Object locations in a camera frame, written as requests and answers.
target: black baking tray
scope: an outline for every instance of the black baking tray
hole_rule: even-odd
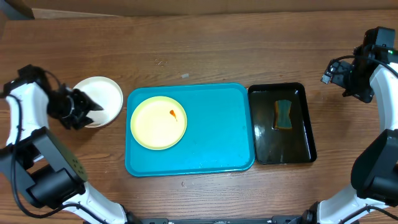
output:
[[[249,87],[256,160],[261,164],[313,162],[317,151],[312,134],[305,89],[301,83]],[[289,100],[292,129],[274,129],[274,103]]]

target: wood grain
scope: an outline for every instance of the wood grain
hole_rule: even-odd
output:
[[[2,37],[2,33],[4,32],[4,26],[6,25],[6,22],[8,21],[8,17],[3,13],[2,10],[0,10],[0,40]]]
[[[379,133],[376,100],[343,98],[320,82],[332,58],[352,53],[364,32],[398,28],[398,11],[300,12],[218,16],[126,17],[9,21],[0,43],[1,83],[29,63],[70,86],[95,75],[116,81],[124,108],[105,128],[52,131],[75,153],[89,181],[138,217],[258,218],[301,214],[349,184],[351,167]],[[189,78],[182,75],[189,73]],[[143,86],[300,82],[317,146],[313,164],[262,166],[246,172],[135,178],[124,167],[126,100]],[[0,142],[9,108],[0,104]],[[81,223],[68,213],[45,220],[23,216],[0,178],[0,222]],[[373,213],[363,223],[391,223]]]

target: white bowl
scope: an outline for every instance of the white bowl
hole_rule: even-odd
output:
[[[87,117],[94,122],[86,128],[97,128],[111,122],[122,110],[123,92],[120,86],[110,78],[90,77],[78,83],[74,88],[85,92],[102,111],[90,111]]]

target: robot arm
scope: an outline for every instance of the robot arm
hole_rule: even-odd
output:
[[[350,224],[374,211],[368,207],[398,205],[398,57],[394,38],[391,29],[367,31],[364,44],[354,50],[353,63],[332,60],[321,79],[346,89],[343,96],[365,103],[376,95],[381,134],[354,163],[351,185],[307,211],[317,217],[316,222],[307,223]]]
[[[11,130],[7,147],[0,150],[0,171],[11,180],[10,152],[15,150],[13,146],[21,125],[15,184],[30,204],[37,208],[63,208],[91,224],[139,223],[122,205],[109,201],[86,181],[85,170],[78,159],[49,130],[47,114],[60,120],[67,129],[80,129],[93,122],[87,113],[102,107],[80,90],[70,90],[65,85],[57,91],[51,90],[45,71],[31,65],[19,70],[19,78],[5,84],[3,94],[10,105]],[[27,172],[43,157],[48,165],[32,174]]]
[[[397,63],[389,65],[398,71]],[[377,99],[380,132],[398,129],[398,78],[379,65],[370,77],[370,85]]]

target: food residue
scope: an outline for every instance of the food residue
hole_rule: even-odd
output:
[[[175,118],[175,121],[177,121],[177,116],[174,113],[174,110],[170,110],[170,114]]]

